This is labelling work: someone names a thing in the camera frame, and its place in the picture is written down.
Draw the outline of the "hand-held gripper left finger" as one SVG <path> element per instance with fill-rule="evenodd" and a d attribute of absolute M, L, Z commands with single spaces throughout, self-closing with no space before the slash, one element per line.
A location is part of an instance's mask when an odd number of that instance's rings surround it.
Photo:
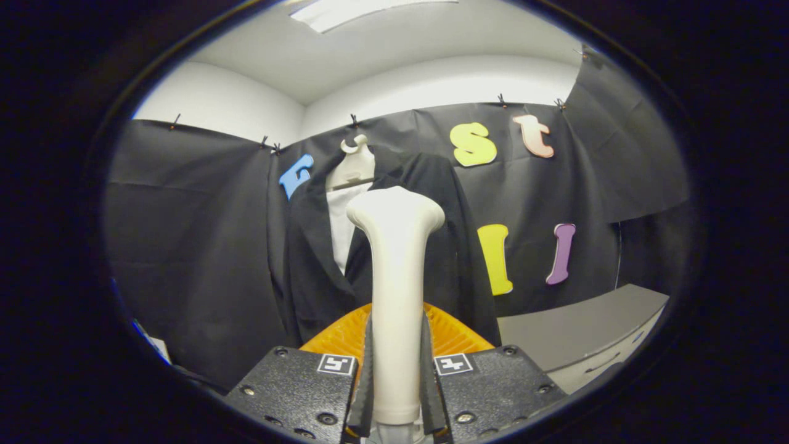
<path fill-rule="evenodd" d="M 360 442 L 372 427 L 370 315 L 366 305 L 302 347 L 274 347 L 229 391 L 226 404 L 296 442 Z"/>

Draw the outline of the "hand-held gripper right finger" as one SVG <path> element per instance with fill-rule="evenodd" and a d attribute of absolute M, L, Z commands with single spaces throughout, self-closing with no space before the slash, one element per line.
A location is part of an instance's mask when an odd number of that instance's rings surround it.
<path fill-rule="evenodd" d="M 423 309 L 423 423 L 435 442 L 495 440 L 567 398 L 519 347 L 496 347 L 442 309 Z"/>

